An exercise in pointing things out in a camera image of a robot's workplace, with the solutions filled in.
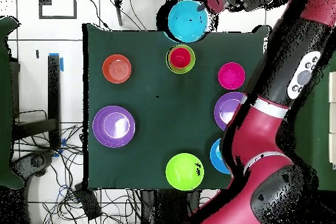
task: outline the pink bowl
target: pink bowl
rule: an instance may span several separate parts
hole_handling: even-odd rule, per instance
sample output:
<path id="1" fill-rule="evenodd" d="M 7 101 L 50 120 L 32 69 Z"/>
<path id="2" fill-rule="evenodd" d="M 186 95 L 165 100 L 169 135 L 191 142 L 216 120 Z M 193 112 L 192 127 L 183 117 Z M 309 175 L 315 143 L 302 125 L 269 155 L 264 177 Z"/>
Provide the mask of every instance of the pink bowl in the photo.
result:
<path id="1" fill-rule="evenodd" d="M 245 70 L 235 62 L 228 62 L 220 68 L 218 81 L 227 90 L 238 89 L 245 81 Z"/>

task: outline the red bowl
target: red bowl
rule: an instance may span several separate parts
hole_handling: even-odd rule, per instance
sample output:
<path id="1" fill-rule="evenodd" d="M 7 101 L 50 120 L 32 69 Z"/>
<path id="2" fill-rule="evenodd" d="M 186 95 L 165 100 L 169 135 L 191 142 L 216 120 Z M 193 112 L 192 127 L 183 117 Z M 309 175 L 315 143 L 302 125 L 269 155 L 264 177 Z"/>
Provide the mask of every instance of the red bowl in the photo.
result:
<path id="1" fill-rule="evenodd" d="M 102 65 L 102 73 L 112 83 L 123 83 L 131 75 L 131 63 L 123 55 L 109 56 Z"/>
<path id="2" fill-rule="evenodd" d="M 190 63 L 190 53 L 187 49 L 179 47 L 171 52 L 171 64 L 175 68 L 185 68 Z"/>

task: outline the green table surface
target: green table surface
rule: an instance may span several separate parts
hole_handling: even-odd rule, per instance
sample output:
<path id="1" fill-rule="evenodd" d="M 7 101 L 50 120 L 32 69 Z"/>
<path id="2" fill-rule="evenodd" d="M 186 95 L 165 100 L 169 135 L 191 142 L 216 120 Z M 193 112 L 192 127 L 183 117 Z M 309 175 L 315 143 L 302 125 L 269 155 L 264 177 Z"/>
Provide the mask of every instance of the green table surface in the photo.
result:
<path id="1" fill-rule="evenodd" d="M 268 27 L 255 33 L 209 33 L 188 44 L 196 64 L 186 74 L 174 74 L 165 63 L 167 51 L 176 43 L 162 32 L 107 32 L 86 24 L 89 51 L 89 187 L 111 189 L 171 189 L 165 178 L 169 159 L 180 153 L 196 155 L 205 175 L 198 189 L 226 188 L 230 176 L 211 164 L 211 145 L 222 136 L 213 111 L 217 100 L 230 92 L 222 88 L 218 71 L 227 62 L 241 64 L 246 81 L 263 55 Z M 132 64 L 131 77 L 122 84 L 108 82 L 102 63 L 112 54 L 125 55 Z M 328 72 L 309 94 L 295 122 L 297 154 L 318 172 L 320 189 L 336 190 L 336 171 L 328 159 Z M 135 119 L 132 141 L 108 148 L 93 135 L 96 113 L 108 105 L 126 108 Z"/>

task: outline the blue bowl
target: blue bowl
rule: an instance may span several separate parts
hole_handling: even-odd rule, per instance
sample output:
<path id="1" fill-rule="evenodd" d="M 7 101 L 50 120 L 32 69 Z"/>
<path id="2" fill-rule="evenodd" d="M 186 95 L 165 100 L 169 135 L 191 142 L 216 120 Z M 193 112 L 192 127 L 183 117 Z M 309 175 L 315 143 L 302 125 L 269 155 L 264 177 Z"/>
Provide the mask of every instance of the blue bowl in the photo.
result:
<path id="1" fill-rule="evenodd" d="M 224 161 L 222 159 L 221 152 L 219 150 L 219 144 L 221 142 L 221 139 L 218 139 L 216 142 L 213 143 L 213 146 L 210 150 L 210 161 L 213 164 L 213 167 L 215 167 L 218 171 L 224 174 L 229 174 L 230 171 L 225 166 Z"/>
<path id="2" fill-rule="evenodd" d="M 168 28 L 175 38 L 191 43 L 204 36 L 207 28 L 207 12 L 198 11 L 198 2 L 184 0 L 177 3 L 168 15 Z"/>

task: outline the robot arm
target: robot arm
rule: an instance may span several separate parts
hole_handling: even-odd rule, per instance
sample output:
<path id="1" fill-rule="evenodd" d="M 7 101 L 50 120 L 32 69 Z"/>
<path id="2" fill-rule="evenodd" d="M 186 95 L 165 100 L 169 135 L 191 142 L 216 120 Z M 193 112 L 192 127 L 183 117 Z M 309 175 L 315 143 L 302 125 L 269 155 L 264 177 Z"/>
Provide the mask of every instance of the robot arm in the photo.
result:
<path id="1" fill-rule="evenodd" d="M 215 1 L 224 9 L 246 11 L 271 2 Z M 336 0 L 290 0 L 220 143 L 232 181 L 191 216 L 192 223 L 281 223 L 295 209 L 304 190 L 303 171 L 276 144 L 276 134 L 311 81 L 335 23 Z"/>

